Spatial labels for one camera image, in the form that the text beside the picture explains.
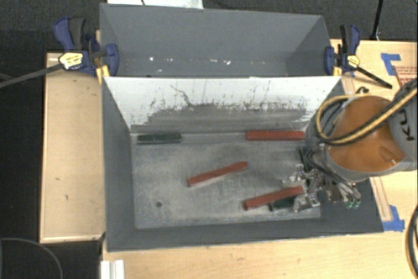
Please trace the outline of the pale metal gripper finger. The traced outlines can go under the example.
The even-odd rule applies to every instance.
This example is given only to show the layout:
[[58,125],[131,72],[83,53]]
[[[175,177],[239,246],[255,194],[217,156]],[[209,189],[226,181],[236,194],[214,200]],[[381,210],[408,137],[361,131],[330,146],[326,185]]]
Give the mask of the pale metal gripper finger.
[[293,201],[292,211],[297,213],[310,208],[320,207],[321,203],[318,193],[318,191],[307,191],[297,195]]
[[306,169],[303,164],[295,166],[295,170],[282,180],[282,186],[284,188],[293,188],[302,186],[306,183]]

